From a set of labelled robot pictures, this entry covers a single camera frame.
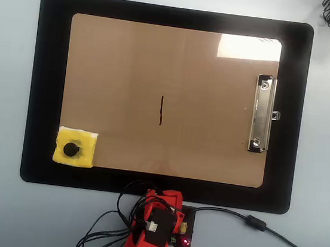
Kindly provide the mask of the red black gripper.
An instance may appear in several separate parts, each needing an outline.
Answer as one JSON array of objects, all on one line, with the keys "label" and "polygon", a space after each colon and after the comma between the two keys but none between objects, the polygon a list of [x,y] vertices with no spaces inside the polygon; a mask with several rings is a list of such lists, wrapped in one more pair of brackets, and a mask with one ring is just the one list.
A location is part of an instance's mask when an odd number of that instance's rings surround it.
[{"label": "red black gripper", "polygon": [[173,233],[180,232],[181,225],[185,215],[183,212],[181,212],[184,201],[182,197],[183,196],[182,193],[176,190],[165,190],[165,191],[158,190],[156,192],[155,190],[150,189],[146,194],[146,199],[145,199],[145,208],[143,213],[143,217],[145,218],[149,218],[150,216],[150,213],[153,209],[153,204],[154,204],[153,200],[155,199],[155,195],[163,199],[172,208],[173,215],[175,217],[172,232]]}]

